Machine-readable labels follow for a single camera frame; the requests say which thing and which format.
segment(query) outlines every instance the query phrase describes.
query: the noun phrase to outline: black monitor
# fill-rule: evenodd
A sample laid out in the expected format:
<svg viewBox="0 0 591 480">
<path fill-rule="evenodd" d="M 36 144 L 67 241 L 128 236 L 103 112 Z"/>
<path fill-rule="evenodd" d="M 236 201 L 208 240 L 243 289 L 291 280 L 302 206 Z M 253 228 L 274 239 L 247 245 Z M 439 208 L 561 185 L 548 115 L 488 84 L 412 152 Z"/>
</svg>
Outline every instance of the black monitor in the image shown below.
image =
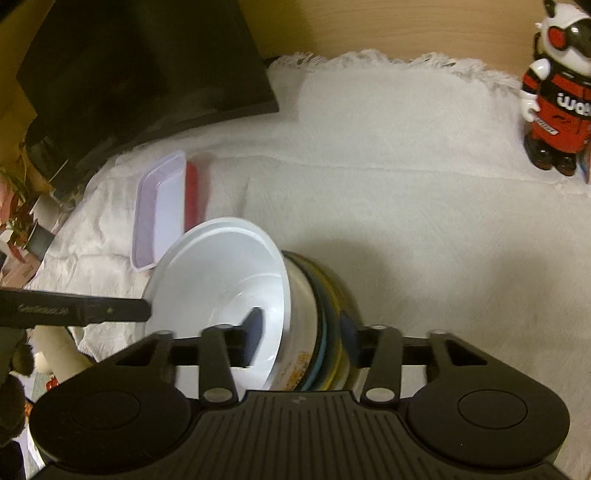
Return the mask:
<svg viewBox="0 0 591 480">
<path fill-rule="evenodd" d="M 62 195 L 125 149 L 278 111 L 236 0 L 56 0 L 17 80 L 29 156 Z"/>
</svg>

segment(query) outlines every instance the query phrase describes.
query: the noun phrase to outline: stacked bowls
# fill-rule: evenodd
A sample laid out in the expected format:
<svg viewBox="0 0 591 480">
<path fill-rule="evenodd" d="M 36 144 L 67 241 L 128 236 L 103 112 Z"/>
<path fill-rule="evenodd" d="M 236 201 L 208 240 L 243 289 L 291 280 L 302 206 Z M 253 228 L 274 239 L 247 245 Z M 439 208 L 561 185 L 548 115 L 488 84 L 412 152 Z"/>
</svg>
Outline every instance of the stacked bowls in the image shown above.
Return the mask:
<svg viewBox="0 0 591 480">
<path fill-rule="evenodd" d="M 256 225 L 210 220 L 185 233 L 163 256 L 144 292 L 152 318 L 137 337 L 170 330 L 199 336 L 213 325 L 239 325 L 255 307 L 264 312 L 259 348 L 249 368 L 232 368 L 246 390 L 341 390 L 357 372 L 340 340 L 341 315 L 358 317 L 351 295 L 328 269 L 281 252 Z M 198 367 L 179 367 L 176 386 L 197 398 Z"/>
</svg>

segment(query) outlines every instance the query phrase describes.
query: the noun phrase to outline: red and black figure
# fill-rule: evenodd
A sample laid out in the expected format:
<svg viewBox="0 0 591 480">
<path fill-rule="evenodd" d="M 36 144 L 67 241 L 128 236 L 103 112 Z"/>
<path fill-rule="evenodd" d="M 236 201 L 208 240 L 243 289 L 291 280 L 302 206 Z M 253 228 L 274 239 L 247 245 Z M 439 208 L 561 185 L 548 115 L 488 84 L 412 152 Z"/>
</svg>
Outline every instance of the red and black figure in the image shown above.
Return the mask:
<svg viewBox="0 0 591 480">
<path fill-rule="evenodd" d="M 544 0 L 536 60 L 521 85 L 524 138 L 531 162 L 572 176 L 591 137 L 591 17 L 577 7 Z"/>
</svg>

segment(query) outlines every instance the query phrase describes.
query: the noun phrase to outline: white plastic container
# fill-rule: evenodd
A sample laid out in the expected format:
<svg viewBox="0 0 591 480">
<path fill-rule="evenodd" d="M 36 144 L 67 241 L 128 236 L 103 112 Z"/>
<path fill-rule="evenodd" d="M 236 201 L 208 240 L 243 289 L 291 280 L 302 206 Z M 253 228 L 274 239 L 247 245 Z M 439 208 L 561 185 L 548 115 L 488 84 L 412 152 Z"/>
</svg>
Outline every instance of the white plastic container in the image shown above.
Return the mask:
<svg viewBox="0 0 591 480">
<path fill-rule="evenodd" d="M 160 160 L 139 182 L 131 266 L 154 268 L 185 231 L 197 223 L 197 170 L 178 150 Z"/>
</svg>

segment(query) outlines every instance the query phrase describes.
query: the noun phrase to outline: plate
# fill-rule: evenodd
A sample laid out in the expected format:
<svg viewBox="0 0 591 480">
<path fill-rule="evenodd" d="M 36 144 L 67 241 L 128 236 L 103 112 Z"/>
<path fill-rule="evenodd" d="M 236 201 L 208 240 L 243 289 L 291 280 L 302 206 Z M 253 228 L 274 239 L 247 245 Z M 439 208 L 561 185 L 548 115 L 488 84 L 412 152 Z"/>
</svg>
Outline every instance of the plate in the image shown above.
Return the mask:
<svg viewBox="0 0 591 480">
<path fill-rule="evenodd" d="M 330 286 L 322 272 L 310 263 L 307 258 L 293 252 L 284 252 L 284 255 L 302 269 L 320 297 L 320 301 L 324 307 L 328 327 L 326 354 L 320 371 L 310 389 L 326 391 L 335 379 L 343 356 L 343 345 L 340 341 L 340 327 L 338 322 L 338 312 L 340 311 L 339 301 L 336 292 Z"/>
<path fill-rule="evenodd" d="M 281 340 L 277 362 L 279 374 L 271 390 L 295 390 L 308 370 L 318 337 L 318 308 L 306 276 L 288 258 L 285 259 L 291 291 L 291 328 Z"/>
<path fill-rule="evenodd" d="M 349 362 L 349 357 L 347 356 L 346 352 L 340 360 L 340 364 L 336 371 L 335 379 L 330 384 L 329 390 L 343 390 L 345 384 L 347 383 L 347 379 L 349 378 L 349 372 L 351 368 L 351 363 Z"/>
</svg>

